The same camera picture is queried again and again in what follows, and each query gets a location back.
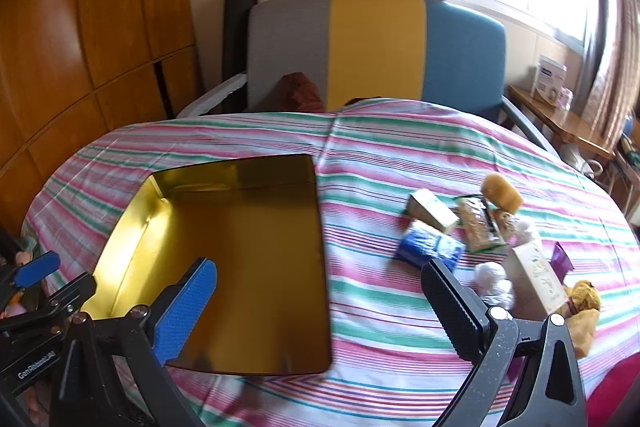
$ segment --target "chair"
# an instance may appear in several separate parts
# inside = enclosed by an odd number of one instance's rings
[[[497,122],[500,110],[547,152],[553,147],[503,95],[504,27],[437,0],[270,0],[253,7],[246,73],[191,103],[205,114],[246,85],[247,110],[279,106],[274,86],[301,71],[328,110],[352,98],[423,100]]]

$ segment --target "blue gripper pad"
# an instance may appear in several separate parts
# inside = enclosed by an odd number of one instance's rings
[[[21,266],[14,276],[14,284],[19,288],[28,288],[44,279],[47,275],[51,275],[58,268],[60,268],[60,256],[53,251],[47,252],[30,263]]]
[[[161,365],[180,354],[204,306],[216,289],[217,279],[216,265],[207,259],[189,277],[156,324],[154,353]]]

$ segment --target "yellow chair stripe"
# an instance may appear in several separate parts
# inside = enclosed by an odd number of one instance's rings
[[[425,53],[424,0],[332,0],[327,109],[352,98],[420,100]]]

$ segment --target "gold tin box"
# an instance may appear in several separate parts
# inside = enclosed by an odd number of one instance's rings
[[[151,304],[198,257],[218,285],[169,365],[233,375],[331,364],[322,227],[311,156],[262,156],[155,172],[95,268],[94,319]]]

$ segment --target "purple package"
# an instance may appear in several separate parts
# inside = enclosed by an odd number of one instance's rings
[[[509,368],[507,369],[508,382],[513,383],[516,380],[518,380],[518,377],[520,376],[520,372],[522,371],[523,367],[524,367],[524,357],[518,357],[517,359],[511,360],[511,363],[509,364]]]
[[[564,277],[566,276],[567,272],[574,269],[574,265],[571,264],[571,259],[569,259],[569,256],[566,254],[564,248],[562,248],[560,243],[556,243],[556,245],[554,246],[554,253],[551,256],[551,261],[549,264],[551,265],[551,268],[553,269],[555,274],[558,276],[560,283],[564,282]]]

